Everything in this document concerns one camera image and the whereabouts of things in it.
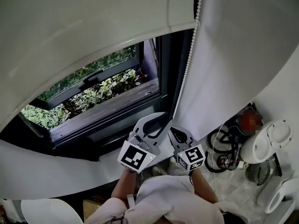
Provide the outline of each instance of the white curtain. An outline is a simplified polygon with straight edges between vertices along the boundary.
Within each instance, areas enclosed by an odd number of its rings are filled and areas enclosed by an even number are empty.
[[[196,139],[249,103],[289,59],[299,0],[203,0],[200,22],[175,117]]]
[[[0,21],[0,131],[88,63],[195,25],[193,0],[0,0]]]

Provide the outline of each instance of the person's right arm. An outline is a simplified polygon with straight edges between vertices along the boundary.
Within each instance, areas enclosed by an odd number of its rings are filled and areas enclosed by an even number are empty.
[[[213,189],[205,180],[204,176],[202,175],[199,168],[195,169],[191,175],[195,194],[200,196],[201,198],[205,199],[210,203],[217,203],[218,198],[214,193]]]

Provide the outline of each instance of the toilet lid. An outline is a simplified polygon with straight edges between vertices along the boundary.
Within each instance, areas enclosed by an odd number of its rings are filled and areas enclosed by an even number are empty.
[[[22,200],[21,209],[28,224],[83,224],[77,212],[60,199]]]
[[[286,146],[292,139],[293,127],[285,120],[271,124],[267,130],[271,145],[274,149]]]

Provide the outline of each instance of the window pane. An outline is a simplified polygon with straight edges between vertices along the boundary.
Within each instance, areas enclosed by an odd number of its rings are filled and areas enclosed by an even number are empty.
[[[55,85],[51,86],[47,91],[42,93],[38,99],[49,102],[51,99],[59,95],[61,92],[77,85],[86,76],[96,72],[105,71],[120,63],[127,61],[128,59],[135,57],[135,45],[118,50],[110,55],[107,55],[99,60],[96,60],[87,66],[79,69],[78,71],[70,74],[66,78],[62,79]]]
[[[142,64],[86,89],[50,111],[27,105],[21,112],[28,120],[50,130],[96,105],[99,105],[96,112],[101,113],[102,116],[107,116],[111,112],[117,111],[158,91],[158,64],[154,55],[154,46],[151,42],[151,40],[144,42],[144,59]],[[130,56],[133,56],[135,55],[135,49],[134,47],[131,49]],[[105,103],[105,101],[111,98],[114,99]]]

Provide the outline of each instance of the white bead chain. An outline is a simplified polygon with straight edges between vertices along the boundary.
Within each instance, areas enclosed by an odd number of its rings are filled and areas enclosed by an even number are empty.
[[[198,0],[197,10],[196,10],[196,17],[195,17],[195,28],[194,28],[194,31],[193,31],[193,36],[192,36],[192,42],[191,42],[191,46],[190,46],[188,61],[187,61],[187,65],[186,65],[186,69],[185,69],[185,73],[184,73],[184,78],[183,78],[183,82],[182,82],[182,85],[181,85],[181,89],[179,91],[178,101],[177,101],[176,108],[174,110],[173,118],[176,115],[176,112],[177,112],[177,109],[178,109],[178,104],[179,104],[179,101],[181,99],[181,96],[182,96],[182,93],[183,93],[183,89],[184,89],[184,85],[185,85],[185,81],[186,81],[186,77],[187,77],[187,74],[188,74],[188,69],[189,69],[189,65],[190,65],[190,61],[191,61],[191,57],[192,57],[192,53],[193,53],[193,47],[194,47],[195,37],[196,37],[196,31],[199,28],[200,6],[201,6],[201,0]]]

